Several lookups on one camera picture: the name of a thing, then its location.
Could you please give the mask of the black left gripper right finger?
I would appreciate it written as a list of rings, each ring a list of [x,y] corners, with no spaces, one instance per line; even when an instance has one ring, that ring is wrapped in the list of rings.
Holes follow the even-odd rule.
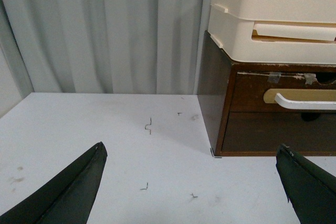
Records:
[[[335,176],[284,144],[276,168],[300,223],[335,223]]]

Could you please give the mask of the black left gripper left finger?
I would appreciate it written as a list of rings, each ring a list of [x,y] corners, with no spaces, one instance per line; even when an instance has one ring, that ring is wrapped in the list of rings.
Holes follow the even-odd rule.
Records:
[[[32,195],[2,214],[1,223],[87,223],[107,156],[104,144],[95,144]]]

